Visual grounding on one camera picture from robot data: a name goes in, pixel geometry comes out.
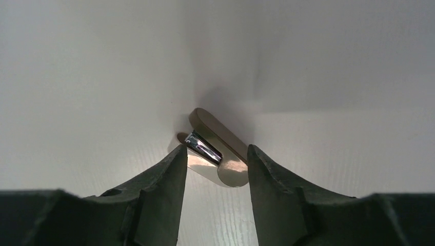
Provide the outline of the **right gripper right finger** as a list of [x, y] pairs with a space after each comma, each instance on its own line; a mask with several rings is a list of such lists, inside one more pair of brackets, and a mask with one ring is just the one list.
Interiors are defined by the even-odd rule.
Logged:
[[317, 186], [248, 148], [259, 245], [434, 245], [434, 194], [362, 198]]

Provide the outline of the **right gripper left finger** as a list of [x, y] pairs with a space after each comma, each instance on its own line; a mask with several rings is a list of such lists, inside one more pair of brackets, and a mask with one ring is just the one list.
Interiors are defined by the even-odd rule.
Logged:
[[1, 245], [176, 245], [186, 176], [180, 145], [100, 196], [2, 190]]

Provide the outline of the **silver staple strip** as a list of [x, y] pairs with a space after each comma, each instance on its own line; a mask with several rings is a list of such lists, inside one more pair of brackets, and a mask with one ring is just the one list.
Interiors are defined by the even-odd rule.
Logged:
[[192, 131], [187, 135], [184, 142], [189, 148], [202, 157], [206, 158], [211, 163], [218, 166], [222, 160], [222, 154], [213, 147], [205, 138], [200, 136], [197, 131]]

